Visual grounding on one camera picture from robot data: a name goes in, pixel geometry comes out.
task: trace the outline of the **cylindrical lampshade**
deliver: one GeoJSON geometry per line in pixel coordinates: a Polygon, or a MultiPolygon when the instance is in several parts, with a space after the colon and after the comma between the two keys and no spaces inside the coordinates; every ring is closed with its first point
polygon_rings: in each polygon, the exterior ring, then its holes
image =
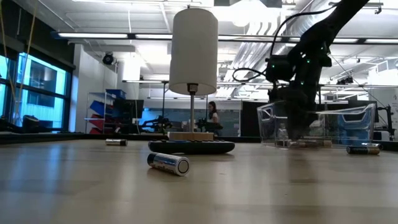
{"type": "Polygon", "coordinates": [[[188,83],[198,84],[196,95],[217,86],[218,21],[210,11],[185,9],[174,17],[169,89],[189,95],[188,83]]]}

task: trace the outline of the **transparent container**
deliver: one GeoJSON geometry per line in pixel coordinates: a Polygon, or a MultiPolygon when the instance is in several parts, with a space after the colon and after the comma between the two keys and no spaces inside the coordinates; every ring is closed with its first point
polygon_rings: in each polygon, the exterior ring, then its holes
{"type": "MultiPolygon", "coordinates": [[[[331,141],[334,146],[360,146],[373,140],[376,104],[308,113],[316,114],[318,119],[304,132],[302,140],[331,141]]],[[[257,115],[262,143],[290,141],[284,101],[259,107],[257,115]]]]}

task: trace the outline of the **black cable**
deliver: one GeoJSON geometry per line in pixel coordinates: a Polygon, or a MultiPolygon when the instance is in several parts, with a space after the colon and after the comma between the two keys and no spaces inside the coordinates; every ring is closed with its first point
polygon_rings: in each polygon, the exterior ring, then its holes
{"type": "MultiPolygon", "coordinates": [[[[352,77],[351,75],[349,75],[349,73],[347,72],[347,70],[339,63],[339,61],[337,61],[337,60],[334,58],[334,56],[331,55],[331,57],[332,57],[333,60],[336,61],[337,64],[344,70],[344,72],[347,73],[347,75],[353,79],[354,82],[356,82],[366,93],[368,93],[369,96],[373,97],[373,98],[374,98],[378,103],[380,103],[381,106],[383,106],[384,108],[386,107],[386,106],[384,106],[384,104],[382,104],[382,103],[380,102],[380,100],[378,100],[376,97],[374,97],[372,94],[370,94],[370,92],[369,92],[368,90],[366,90],[361,84],[359,84],[359,82],[357,82],[357,81],[355,80],[354,77],[352,77]]],[[[379,118],[383,121],[384,125],[387,125],[386,120],[384,120],[383,117],[382,117],[381,115],[379,115],[379,118]]]]}
{"type": "MultiPolygon", "coordinates": [[[[322,10],[322,11],[317,11],[317,12],[301,12],[301,13],[298,13],[298,14],[294,14],[293,16],[290,16],[290,17],[288,17],[287,19],[285,19],[285,21],[278,27],[278,29],[277,29],[277,31],[276,31],[276,33],[275,33],[274,40],[272,41],[272,45],[271,45],[270,55],[272,56],[272,53],[273,53],[273,51],[274,51],[274,46],[275,46],[276,38],[278,37],[279,31],[281,30],[281,28],[282,28],[288,21],[290,21],[290,20],[292,20],[292,19],[294,19],[294,18],[296,18],[296,17],[299,17],[299,16],[310,16],[310,15],[322,14],[322,13],[324,13],[324,12],[329,11],[330,9],[333,9],[334,7],[338,6],[339,4],[340,4],[340,3],[337,3],[337,4],[335,4],[334,6],[328,8],[328,9],[322,10]]],[[[234,73],[232,74],[232,79],[233,79],[234,81],[237,81],[237,82],[248,82],[248,81],[251,81],[251,80],[253,80],[253,79],[255,79],[255,78],[260,77],[261,75],[264,75],[264,76],[265,76],[266,74],[265,74],[264,72],[266,72],[266,71],[264,70],[263,72],[260,72],[260,71],[258,71],[258,70],[253,69],[253,68],[238,68],[238,69],[236,69],[236,70],[234,71],[234,73]],[[257,75],[255,75],[255,76],[253,76],[253,77],[251,77],[251,78],[245,79],[245,80],[238,80],[238,79],[236,79],[235,76],[234,76],[235,73],[238,72],[238,71],[250,71],[250,72],[256,73],[257,75]]]]}

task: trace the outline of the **robotic arm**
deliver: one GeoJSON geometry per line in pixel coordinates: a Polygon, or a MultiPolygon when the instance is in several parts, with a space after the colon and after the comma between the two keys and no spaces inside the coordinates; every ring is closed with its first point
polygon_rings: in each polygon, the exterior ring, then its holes
{"type": "Polygon", "coordinates": [[[298,139],[317,119],[315,97],[323,67],[331,67],[329,47],[339,31],[369,0],[341,0],[324,20],[309,28],[288,55],[271,55],[267,59],[266,78],[274,84],[269,93],[271,101],[284,100],[287,112],[287,132],[298,139]],[[289,86],[277,88],[278,80],[289,86]]]}

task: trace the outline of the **woman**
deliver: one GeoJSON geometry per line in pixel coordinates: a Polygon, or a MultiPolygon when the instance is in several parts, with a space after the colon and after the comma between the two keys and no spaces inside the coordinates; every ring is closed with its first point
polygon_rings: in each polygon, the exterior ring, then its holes
{"type": "Polygon", "coordinates": [[[220,117],[217,113],[217,106],[214,101],[209,102],[208,104],[209,109],[209,120],[208,125],[209,128],[206,128],[206,131],[216,134],[217,136],[221,136],[221,129],[223,129],[222,125],[220,125],[220,117]]]}

